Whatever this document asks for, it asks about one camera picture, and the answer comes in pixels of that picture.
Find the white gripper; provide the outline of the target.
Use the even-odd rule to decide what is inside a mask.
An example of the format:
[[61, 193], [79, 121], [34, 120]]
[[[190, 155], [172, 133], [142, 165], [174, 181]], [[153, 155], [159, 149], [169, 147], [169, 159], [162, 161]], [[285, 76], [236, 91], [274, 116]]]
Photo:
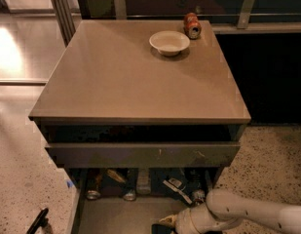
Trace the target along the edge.
[[199, 226], [201, 212], [194, 209], [186, 209], [178, 215], [171, 214], [159, 220], [161, 225], [174, 228], [177, 234], [202, 234]]

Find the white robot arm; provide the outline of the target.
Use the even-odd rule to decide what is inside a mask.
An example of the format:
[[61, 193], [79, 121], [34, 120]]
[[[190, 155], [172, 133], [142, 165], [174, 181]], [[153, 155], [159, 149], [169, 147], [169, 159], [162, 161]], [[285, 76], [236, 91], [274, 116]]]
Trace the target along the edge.
[[247, 199], [223, 189], [210, 190], [204, 203], [159, 223], [177, 234], [205, 234], [235, 228], [243, 219], [282, 234], [301, 234], [301, 206]]

